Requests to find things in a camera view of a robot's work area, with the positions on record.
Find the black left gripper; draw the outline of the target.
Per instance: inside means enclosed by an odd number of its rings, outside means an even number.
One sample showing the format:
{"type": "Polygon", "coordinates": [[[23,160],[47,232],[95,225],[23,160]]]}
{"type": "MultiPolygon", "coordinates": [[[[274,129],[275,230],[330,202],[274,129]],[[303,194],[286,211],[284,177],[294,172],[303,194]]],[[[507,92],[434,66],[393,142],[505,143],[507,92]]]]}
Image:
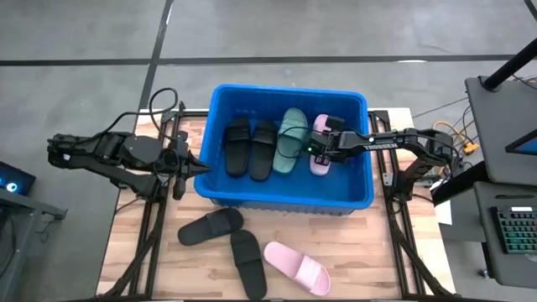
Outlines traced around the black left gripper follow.
{"type": "Polygon", "coordinates": [[[164,150],[166,167],[175,171],[175,184],[173,188],[173,198],[175,200],[180,200],[185,193],[185,178],[183,173],[187,167],[187,159],[192,168],[187,172],[188,178],[211,172],[209,165],[200,161],[189,151],[189,144],[186,142],[187,138],[187,132],[178,132],[176,140],[170,141],[168,148],[164,150]]]}

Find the green slide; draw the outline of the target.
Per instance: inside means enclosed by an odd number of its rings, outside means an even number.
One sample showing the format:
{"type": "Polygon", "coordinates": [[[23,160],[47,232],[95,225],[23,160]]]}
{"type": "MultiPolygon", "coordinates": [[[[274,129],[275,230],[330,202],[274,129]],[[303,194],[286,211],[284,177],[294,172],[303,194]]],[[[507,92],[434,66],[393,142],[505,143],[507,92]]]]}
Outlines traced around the green slide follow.
{"type": "Polygon", "coordinates": [[[292,171],[308,131],[308,122],[301,110],[292,107],[285,112],[277,134],[274,171],[281,174],[292,171]]]}

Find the large black slide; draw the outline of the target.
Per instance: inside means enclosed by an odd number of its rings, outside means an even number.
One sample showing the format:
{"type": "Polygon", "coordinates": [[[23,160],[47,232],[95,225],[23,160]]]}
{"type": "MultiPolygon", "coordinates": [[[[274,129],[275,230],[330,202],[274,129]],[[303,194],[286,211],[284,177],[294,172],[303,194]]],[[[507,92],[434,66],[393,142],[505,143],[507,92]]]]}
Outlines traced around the large black slide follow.
{"type": "Polygon", "coordinates": [[[265,181],[271,173],[278,129],[272,121],[259,121],[254,129],[249,162],[249,175],[253,180],[265,181]]]}
{"type": "Polygon", "coordinates": [[[231,177],[246,173],[250,143],[250,122],[245,117],[231,120],[224,132],[226,171],[231,177]]]}

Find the monitor with blue screen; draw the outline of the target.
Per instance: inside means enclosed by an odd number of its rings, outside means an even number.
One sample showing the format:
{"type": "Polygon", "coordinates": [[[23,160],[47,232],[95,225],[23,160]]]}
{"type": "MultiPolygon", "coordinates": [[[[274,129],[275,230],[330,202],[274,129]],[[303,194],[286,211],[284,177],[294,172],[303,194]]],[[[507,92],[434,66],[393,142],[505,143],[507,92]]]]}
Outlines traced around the monitor with blue screen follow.
{"type": "Polygon", "coordinates": [[[507,145],[505,151],[510,154],[537,156],[537,129],[507,145]]]}

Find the grey desk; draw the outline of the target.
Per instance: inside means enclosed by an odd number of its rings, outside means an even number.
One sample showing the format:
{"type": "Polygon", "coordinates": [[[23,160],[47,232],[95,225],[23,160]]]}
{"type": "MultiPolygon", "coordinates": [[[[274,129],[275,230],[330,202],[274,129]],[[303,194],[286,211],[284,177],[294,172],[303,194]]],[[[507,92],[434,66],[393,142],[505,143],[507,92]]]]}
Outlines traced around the grey desk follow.
{"type": "Polygon", "coordinates": [[[499,206],[537,208],[537,189],[487,182],[477,182],[473,189],[485,236],[488,275],[501,285],[537,289],[537,255],[504,253],[491,211],[499,206]]]}

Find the pink slide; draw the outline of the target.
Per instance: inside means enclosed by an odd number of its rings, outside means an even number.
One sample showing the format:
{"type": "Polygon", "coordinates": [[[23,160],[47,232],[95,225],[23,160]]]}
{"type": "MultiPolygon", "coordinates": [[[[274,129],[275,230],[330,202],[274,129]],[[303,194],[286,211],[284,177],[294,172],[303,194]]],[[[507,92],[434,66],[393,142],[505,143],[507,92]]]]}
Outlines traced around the pink slide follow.
{"type": "Polygon", "coordinates": [[[280,242],[269,242],[263,250],[264,259],[304,290],[325,296],[331,289],[331,277],[314,258],[280,242]]]}
{"type": "MultiPolygon", "coordinates": [[[[328,116],[326,114],[320,114],[320,115],[317,116],[317,118],[315,119],[315,121],[313,123],[313,129],[316,132],[328,133],[328,132],[331,131],[325,125],[327,117],[328,116]]],[[[320,165],[314,164],[314,157],[315,157],[315,155],[310,156],[310,172],[312,174],[318,175],[318,176],[326,175],[328,173],[331,165],[329,165],[329,166],[320,166],[320,165]]]]}

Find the white paper sheet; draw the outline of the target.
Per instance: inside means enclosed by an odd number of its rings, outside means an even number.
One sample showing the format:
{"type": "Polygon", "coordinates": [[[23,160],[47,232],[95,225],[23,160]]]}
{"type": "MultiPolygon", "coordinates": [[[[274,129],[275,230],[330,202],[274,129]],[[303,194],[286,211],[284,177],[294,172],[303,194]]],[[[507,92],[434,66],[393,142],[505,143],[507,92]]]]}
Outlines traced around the white paper sheet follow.
{"type": "Polygon", "coordinates": [[[439,224],[452,225],[451,201],[447,200],[435,206],[435,215],[439,224]]]}

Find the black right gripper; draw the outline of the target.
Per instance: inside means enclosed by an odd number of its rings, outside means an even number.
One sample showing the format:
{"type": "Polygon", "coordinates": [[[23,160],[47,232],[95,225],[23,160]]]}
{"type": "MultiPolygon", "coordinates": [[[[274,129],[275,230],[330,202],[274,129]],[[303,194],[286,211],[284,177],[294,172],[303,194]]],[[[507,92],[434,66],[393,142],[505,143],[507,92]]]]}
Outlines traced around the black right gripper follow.
{"type": "Polygon", "coordinates": [[[362,135],[353,131],[311,132],[307,152],[314,155],[314,164],[329,166],[331,162],[346,163],[362,152],[362,135]]]}

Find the black pole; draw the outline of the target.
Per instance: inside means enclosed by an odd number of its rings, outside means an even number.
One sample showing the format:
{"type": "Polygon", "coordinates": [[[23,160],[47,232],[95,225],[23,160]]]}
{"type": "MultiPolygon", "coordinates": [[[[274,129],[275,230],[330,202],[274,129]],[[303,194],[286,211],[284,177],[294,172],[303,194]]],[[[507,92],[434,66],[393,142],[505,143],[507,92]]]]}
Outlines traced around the black pole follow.
{"type": "Polygon", "coordinates": [[[510,76],[513,76],[535,57],[537,57],[537,38],[526,45],[487,79],[481,80],[482,87],[487,91],[496,90],[504,81],[510,76]]]}

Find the grey cart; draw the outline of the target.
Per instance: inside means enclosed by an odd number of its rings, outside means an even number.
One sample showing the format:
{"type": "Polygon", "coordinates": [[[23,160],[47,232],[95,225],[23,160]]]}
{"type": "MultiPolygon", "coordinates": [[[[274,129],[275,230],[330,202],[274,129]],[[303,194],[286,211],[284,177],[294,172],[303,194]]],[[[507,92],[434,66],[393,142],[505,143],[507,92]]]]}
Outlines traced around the grey cart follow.
{"type": "Polygon", "coordinates": [[[9,302],[42,215],[63,220],[66,209],[0,189],[0,302],[9,302]]]}

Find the black desk beam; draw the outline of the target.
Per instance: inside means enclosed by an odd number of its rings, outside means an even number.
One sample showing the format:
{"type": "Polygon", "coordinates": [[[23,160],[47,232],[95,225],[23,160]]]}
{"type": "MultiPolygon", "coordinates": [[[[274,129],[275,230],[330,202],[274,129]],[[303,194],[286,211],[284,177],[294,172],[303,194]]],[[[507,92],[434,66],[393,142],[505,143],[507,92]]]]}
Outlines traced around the black desk beam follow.
{"type": "Polygon", "coordinates": [[[484,161],[461,172],[450,180],[443,181],[431,191],[432,203],[437,206],[451,197],[459,195],[473,187],[477,181],[489,181],[487,168],[484,161]]]}

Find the black table frame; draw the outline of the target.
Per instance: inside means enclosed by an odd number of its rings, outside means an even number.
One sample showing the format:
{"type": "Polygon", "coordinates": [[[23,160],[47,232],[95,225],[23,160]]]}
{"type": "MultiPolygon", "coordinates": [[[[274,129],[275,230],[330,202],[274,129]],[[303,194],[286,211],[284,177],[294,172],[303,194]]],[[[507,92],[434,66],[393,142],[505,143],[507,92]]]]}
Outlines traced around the black table frame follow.
{"type": "Polygon", "coordinates": [[[488,178],[495,183],[537,186],[537,155],[511,154],[505,148],[537,130],[537,90],[505,81],[496,91],[478,78],[465,80],[488,178]]]}

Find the computer case with blue light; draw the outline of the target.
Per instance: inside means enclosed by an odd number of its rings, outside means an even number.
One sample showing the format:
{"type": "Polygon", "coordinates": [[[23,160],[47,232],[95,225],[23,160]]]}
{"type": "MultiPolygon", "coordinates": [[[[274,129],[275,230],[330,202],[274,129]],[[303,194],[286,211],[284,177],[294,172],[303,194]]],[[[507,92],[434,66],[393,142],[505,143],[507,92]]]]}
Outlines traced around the computer case with blue light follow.
{"type": "Polygon", "coordinates": [[[11,193],[28,196],[36,177],[0,161],[0,188],[11,193]]]}

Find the small black slide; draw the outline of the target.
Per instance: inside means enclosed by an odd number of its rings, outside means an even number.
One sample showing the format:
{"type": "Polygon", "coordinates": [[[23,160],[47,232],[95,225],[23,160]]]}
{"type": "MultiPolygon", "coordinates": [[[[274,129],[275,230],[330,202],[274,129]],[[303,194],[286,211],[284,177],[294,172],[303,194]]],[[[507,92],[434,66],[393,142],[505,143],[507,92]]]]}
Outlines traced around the small black slide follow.
{"type": "Polygon", "coordinates": [[[231,246],[246,296],[262,300],[267,294],[267,282],[257,238],[249,231],[238,230],[231,235],[231,246]]]}
{"type": "Polygon", "coordinates": [[[184,246],[193,246],[213,238],[226,236],[243,227],[242,214],[233,208],[207,213],[179,229],[177,236],[184,246]]]}

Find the blue plastic bin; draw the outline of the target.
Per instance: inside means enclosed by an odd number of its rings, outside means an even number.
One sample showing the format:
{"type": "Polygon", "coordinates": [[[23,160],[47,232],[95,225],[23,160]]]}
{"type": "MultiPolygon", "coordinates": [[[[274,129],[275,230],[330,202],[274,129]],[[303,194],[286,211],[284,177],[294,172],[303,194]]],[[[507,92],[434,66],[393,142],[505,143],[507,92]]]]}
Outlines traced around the blue plastic bin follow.
{"type": "Polygon", "coordinates": [[[195,177],[196,192],[220,206],[336,216],[368,208],[375,196],[368,152],[345,164],[333,164],[323,176],[310,172],[308,155],[298,158],[288,174],[272,172],[264,181],[253,180],[246,174],[231,177],[227,173],[227,124],[238,117],[245,117],[251,126],[260,121],[280,124],[291,107],[301,110],[308,122],[327,114],[343,119],[361,134],[369,131],[367,100],[357,92],[222,84],[211,97],[200,153],[200,160],[211,171],[195,177]]]}

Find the black backlit keyboard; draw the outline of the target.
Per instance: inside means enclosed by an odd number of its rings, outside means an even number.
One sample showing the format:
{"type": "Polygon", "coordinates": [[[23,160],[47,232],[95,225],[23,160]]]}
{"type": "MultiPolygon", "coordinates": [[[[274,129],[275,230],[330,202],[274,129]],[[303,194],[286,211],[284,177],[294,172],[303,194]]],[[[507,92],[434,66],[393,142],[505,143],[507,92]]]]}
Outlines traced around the black backlit keyboard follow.
{"type": "Polygon", "coordinates": [[[537,208],[499,206],[491,211],[504,253],[537,255],[537,208]]]}

